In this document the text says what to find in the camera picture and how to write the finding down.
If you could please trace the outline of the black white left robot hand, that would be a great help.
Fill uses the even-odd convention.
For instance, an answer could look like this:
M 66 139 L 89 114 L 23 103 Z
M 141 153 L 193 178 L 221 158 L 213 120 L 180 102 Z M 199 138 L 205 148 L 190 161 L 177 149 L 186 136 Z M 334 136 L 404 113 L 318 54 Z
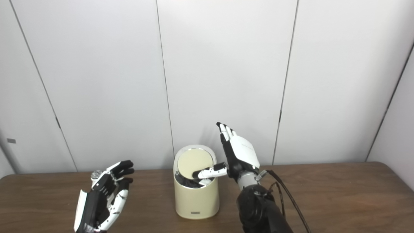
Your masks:
M 120 216 L 129 195 L 133 162 L 120 161 L 93 171 L 89 192 L 80 190 L 74 219 L 76 233 L 106 233 Z

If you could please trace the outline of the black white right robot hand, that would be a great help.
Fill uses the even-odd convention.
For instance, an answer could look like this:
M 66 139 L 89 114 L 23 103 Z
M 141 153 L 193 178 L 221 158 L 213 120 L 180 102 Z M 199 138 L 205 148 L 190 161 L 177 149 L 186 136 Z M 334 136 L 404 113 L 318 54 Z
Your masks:
M 220 139 L 227 161 L 192 172 L 192 179 L 207 179 L 228 175 L 229 178 L 237 182 L 244 173 L 251 173 L 254 177 L 258 176 L 260 174 L 260 162 L 253 145 L 226 124 L 218 121 L 216 125 L 219 127 Z

